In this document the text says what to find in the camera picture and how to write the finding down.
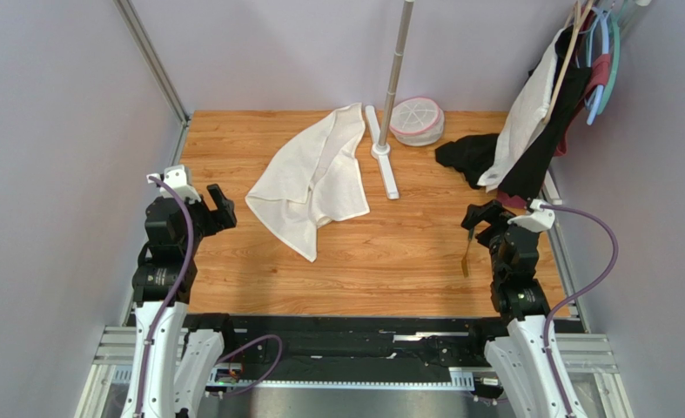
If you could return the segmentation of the white cloth napkin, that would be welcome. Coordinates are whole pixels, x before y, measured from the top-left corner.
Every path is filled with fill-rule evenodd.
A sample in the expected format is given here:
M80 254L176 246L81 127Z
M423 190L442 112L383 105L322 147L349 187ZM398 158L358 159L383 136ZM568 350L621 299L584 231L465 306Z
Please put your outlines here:
M366 132L362 104L350 104L291 138L245 196L256 218L310 262L318 230L370 212L356 151Z

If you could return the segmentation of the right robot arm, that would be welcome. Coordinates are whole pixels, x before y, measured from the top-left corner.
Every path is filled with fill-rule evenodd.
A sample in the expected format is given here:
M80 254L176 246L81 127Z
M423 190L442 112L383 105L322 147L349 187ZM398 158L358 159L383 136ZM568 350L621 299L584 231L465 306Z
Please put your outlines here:
M517 215L491 200L470 205L461 225L472 231L482 222L487 227L475 239L489 252L491 301L501 322L478 334L486 361L516 416L586 416L557 347L547 297L535 277L537 246L541 233L554 225L553 210L537 199Z

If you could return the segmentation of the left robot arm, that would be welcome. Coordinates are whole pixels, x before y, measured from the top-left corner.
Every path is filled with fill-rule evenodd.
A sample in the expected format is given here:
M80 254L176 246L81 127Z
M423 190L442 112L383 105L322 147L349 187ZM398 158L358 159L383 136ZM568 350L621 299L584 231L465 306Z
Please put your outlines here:
M147 241L132 279L136 343L124 417L195 417L216 361L236 334L226 313L187 321L202 239L237 225L234 204L216 184L216 204L156 198L146 209Z

